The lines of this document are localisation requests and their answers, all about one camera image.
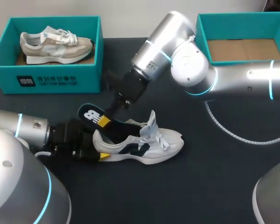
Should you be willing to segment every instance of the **shoe tongue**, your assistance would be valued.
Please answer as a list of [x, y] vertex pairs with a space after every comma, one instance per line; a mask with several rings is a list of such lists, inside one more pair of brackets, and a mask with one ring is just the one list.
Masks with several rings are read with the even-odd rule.
[[42, 33], [51, 33], [51, 34], [55, 34], [57, 32], [56, 29], [52, 28], [52, 27], [49, 27], [47, 26], [43, 31]]
[[151, 134], [158, 130], [157, 122], [155, 118], [155, 112], [151, 111], [149, 121], [147, 125], [140, 130], [140, 136], [144, 138], [149, 138]]
[[47, 33], [47, 32], [41, 32], [41, 43], [43, 43], [47, 38], [50, 38], [54, 41], [62, 41], [65, 42], [67, 41], [68, 37], [65, 36], [60, 36], [58, 34], [52, 34], [52, 33]]

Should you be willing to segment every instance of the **cable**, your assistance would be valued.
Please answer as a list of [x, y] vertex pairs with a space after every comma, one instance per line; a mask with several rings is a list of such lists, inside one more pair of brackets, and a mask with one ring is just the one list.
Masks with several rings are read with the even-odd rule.
[[45, 155], [45, 156], [51, 156], [50, 152], [38, 152], [34, 154], [36, 157], [40, 156], [40, 155]]
[[280, 138], [277, 138], [277, 139], [274, 139], [274, 140], [271, 140], [271, 141], [251, 141], [251, 140], [247, 140], [247, 139], [241, 138], [241, 137], [237, 136], [236, 134], [232, 133], [231, 131], [227, 130], [225, 127], [223, 127], [223, 125], [221, 125], [219, 123], [219, 121], [217, 121], [217, 119], [215, 118], [215, 116], [211, 112], [210, 107], [209, 107], [209, 105], [208, 105], [208, 103], [206, 101], [204, 102], [204, 105], [205, 105], [206, 110], [209, 113], [211, 119], [215, 122], [215, 124], [219, 128], [221, 128], [224, 132], [226, 132], [227, 134], [229, 134], [230, 136], [232, 136], [233, 138], [235, 138], [237, 140], [240, 140], [242, 142], [245, 142], [245, 143], [248, 143], [248, 144], [252, 144], [252, 145], [271, 145], [271, 144], [280, 142]]

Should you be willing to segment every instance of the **beige sneaker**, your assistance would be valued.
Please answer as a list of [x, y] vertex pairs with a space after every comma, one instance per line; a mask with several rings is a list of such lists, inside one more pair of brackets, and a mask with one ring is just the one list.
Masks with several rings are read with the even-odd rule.
[[75, 63], [86, 57], [93, 48], [90, 39], [49, 26], [39, 34], [21, 33], [20, 44], [27, 56], [27, 64]]

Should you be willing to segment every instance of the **shoe insole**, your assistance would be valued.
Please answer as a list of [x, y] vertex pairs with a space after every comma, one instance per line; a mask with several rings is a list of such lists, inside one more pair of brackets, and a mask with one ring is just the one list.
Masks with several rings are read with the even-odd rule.
[[104, 115], [104, 111], [93, 104], [84, 104], [78, 110], [78, 116], [91, 131], [98, 130], [114, 144], [119, 144], [129, 135], [140, 136], [141, 126], [128, 124], [112, 119], [105, 127], [98, 125], [98, 121]]

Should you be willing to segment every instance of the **navy n logo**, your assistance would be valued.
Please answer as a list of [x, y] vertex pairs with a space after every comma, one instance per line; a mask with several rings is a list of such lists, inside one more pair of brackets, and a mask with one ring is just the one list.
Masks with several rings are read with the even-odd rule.
[[143, 146], [141, 146], [140, 149], [138, 149], [137, 143], [128, 144], [125, 146], [118, 154], [131, 154], [136, 155], [139, 157], [142, 157], [147, 150], [149, 150], [150, 146], [149, 144], [145, 143]]

